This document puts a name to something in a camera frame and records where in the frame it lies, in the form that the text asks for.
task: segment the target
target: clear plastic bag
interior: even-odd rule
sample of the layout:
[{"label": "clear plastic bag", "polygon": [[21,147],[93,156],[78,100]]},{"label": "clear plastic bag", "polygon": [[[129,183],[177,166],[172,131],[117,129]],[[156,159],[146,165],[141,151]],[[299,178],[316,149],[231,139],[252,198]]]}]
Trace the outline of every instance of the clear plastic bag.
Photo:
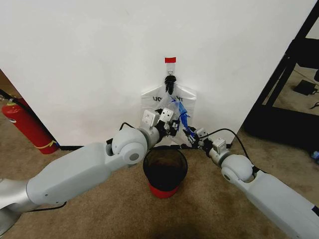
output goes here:
[{"label": "clear plastic bag", "polygon": [[173,120],[180,119],[176,136],[166,137],[158,145],[171,145],[172,142],[174,142],[179,145],[184,143],[191,146],[183,130],[192,134],[188,126],[191,124],[195,108],[196,93],[194,90],[175,84],[174,91],[170,95],[165,91],[165,85],[163,84],[142,94],[141,100],[142,113],[144,110],[154,111],[157,109],[168,108],[174,112]]}]

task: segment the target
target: wire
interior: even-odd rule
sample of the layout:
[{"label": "wire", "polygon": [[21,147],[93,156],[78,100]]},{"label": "wire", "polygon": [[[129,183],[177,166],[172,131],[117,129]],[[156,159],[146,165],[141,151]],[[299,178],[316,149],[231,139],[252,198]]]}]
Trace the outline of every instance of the wire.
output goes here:
[{"label": "wire", "polygon": [[232,131],[231,129],[228,129],[228,128],[221,128],[221,129],[219,129],[219,130],[216,130],[216,131],[214,131],[214,132],[212,132],[212,133],[209,133],[209,134],[207,134],[207,135],[205,135],[205,136],[202,136],[202,137],[199,137],[199,138],[205,138],[205,137],[208,137],[208,136],[210,136],[210,135],[212,135],[212,134],[215,134],[215,133],[217,133],[217,132],[220,132],[220,131],[222,131],[222,130],[227,130],[227,131],[229,131],[229,132],[232,132],[232,133],[233,133],[233,135],[235,135],[236,139],[237,139],[237,140],[238,140],[238,142],[240,143],[240,146],[243,148],[243,151],[244,151],[244,153],[245,153],[246,157],[250,160],[250,158],[249,158],[249,156],[248,156],[248,153],[247,153],[247,151],[246,151],[246,149],[245,149],[245,147],[244,147],[244,145],[243,145],[242,141],[240,140],[240,138],[238,137],[238,135],[237,135],[234,131]]},{"label": "wire", "polygon": [[125,124],[126,124],[127,126],[131,127],[131,128],[134,128],[134,127],[131,126],[129,123],[124,122],[124,123],[122,123],[122,125],[121,125],[121,127],[120,127],[120,130],[123,128],[123,126],[124,126]]},{"label": "wire", "polygon": [[28,213],[55,210],[55,209],[63,208],[65,205],[66,205],[66,202],[64,202],[61,206],[58,206],[58,207],[34,209],[32,211],[29,211]]}]

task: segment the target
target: white robotic arm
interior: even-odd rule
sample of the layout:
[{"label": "white robotic arm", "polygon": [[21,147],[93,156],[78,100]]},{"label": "white robotic arm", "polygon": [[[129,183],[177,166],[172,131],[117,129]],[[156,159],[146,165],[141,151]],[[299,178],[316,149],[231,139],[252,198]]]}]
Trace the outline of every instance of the white robotic arm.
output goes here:
[{"label": "white robotic arm", "polygon": [[23,212],[64,203],[106,181],[112,172],[140,162],[160,140],[156,120],[138,129],[124,128],[107,143],[92,143],[66,154],[30,180],[0,179],[0,236]]},{"label": "white robotic arm", "polygon": [[243,155],[234,155],[217,139],[208,152],[223,177],[243,191],[261,212],[289,237],[319,238],[319,209],[279,179],[255,167]]},{"label": "white robotic arm", "polygon": [[[48,164],[28,181],[0,180],[0,236],[22,212],[42,204],[60,204],[104,182],[113,171],[141,161],[146,152],[170,134],[172,111],[159,116],[145,111],[141,128],[124,128],[108,143],[93,143]],[[297,239],[319,238],[319,210],[274,176],[264,173],[242,155],[233,155],[222,139],[214,142],[204,129],[188,135],[222,175],[287,235]]]}]

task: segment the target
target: red fire extinguisher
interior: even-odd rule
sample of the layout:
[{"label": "red fire extinguisher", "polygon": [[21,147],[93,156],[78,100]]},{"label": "red fire extinguisher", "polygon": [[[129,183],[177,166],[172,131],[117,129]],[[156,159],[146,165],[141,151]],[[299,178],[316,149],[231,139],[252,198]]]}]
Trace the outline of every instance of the red fire extinguisher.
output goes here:
[{"label": "red fire extinguisher", "polygon": [[43,128],[39,119],[30,113],[32,110],[24,99],[9,101],[2,107],[2,112],[41,153],[50,154],[58,149],[57,142]]}]

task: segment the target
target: baseboard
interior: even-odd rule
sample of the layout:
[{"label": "baseboard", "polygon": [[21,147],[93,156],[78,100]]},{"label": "baseboard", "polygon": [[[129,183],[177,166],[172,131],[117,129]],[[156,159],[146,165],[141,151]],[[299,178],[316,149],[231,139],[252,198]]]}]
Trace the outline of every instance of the baseboard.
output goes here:
[{"label": "baseboard", "polygon": [[79,149],[79,148],[82,148],[83,146],[61,146],[60,145],[60,149],[61,150],[68,150],[68,151],[70,151],[70,150],[77,150],[77,149]]}]

